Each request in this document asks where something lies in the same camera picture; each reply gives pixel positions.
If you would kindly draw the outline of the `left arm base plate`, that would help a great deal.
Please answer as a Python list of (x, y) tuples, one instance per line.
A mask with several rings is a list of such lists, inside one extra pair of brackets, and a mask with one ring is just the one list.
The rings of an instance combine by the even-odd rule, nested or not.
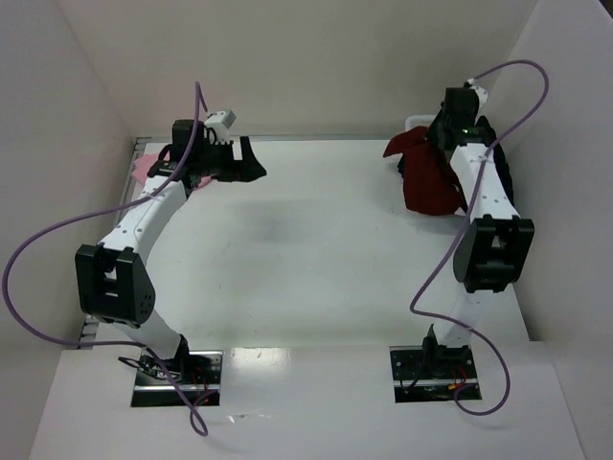
[[(195, 367), (186, 377), (173, 372), (173, 378), (190, 403), (198, 406), (219, 406), (223, 353), (196, 351), (191, 352), (191, 357), (195, 360)], [(150, 356), (141, 355), (138, 359), (120, 356), (118, 360), (136, 370), (132, 407), (173, 407), (183, 404), (166, 375)]]

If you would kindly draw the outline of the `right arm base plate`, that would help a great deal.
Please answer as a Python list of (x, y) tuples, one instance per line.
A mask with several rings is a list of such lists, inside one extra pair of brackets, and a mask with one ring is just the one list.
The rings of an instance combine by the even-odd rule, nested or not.
[(436, 357), (423, 363), (422, 347), (392, 347), (389, 351), (395, 403), (479, 401), (482, 393), (469, 347), (450, 358)]

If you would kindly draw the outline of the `dark red t shirt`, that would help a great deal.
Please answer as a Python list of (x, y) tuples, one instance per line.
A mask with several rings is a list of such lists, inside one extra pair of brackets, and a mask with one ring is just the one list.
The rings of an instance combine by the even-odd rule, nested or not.
[(398, 167), (405, 207), (434, 217), (465, 212), (467, 204), (457, 174), (444, 153), (425, 139), (426, 131), (426, 126), (417, 126), (394, 136), (383, 153), (384, 158), (401, 155)]

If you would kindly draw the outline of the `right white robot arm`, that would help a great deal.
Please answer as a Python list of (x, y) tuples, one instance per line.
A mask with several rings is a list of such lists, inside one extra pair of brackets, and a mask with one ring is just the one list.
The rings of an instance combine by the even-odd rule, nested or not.
[(456, 174), (469, 223), (454, 250), (452, 269), (463, 287), (450, 313), (451, 322), (437, 320), (424, 341), (424, 376), (450, 379), (467, 371), (472, 358), (472, 330), (499, 293), (515, 283), (534, 237), (534, 224), (511, 203), (496, 169), (493, 139), (477, 126), (487, 91), (467, 82), (448, 88), (426, 140), (444, 153)]

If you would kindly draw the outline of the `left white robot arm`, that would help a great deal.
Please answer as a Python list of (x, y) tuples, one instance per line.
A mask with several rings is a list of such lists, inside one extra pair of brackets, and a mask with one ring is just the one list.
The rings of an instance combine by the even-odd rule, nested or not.
[(252, 182), (266, 175), (248, 137), (240, 137), (241, 156), (235, 157), (229, 134), (235, 119), (233, 111), (219, 110), (203, 121), (175, 121), (170, 143), (148, 170), (138, 205), (99, 243), (84, 244), (76, 253), (82, 311), (145, 345), (137, 366), (151, 376), (168, 369), (184, 382), (205, 365), (191, 355), (187, 339), (156, 312), (147, 261), (172, 216), (203, 179)]

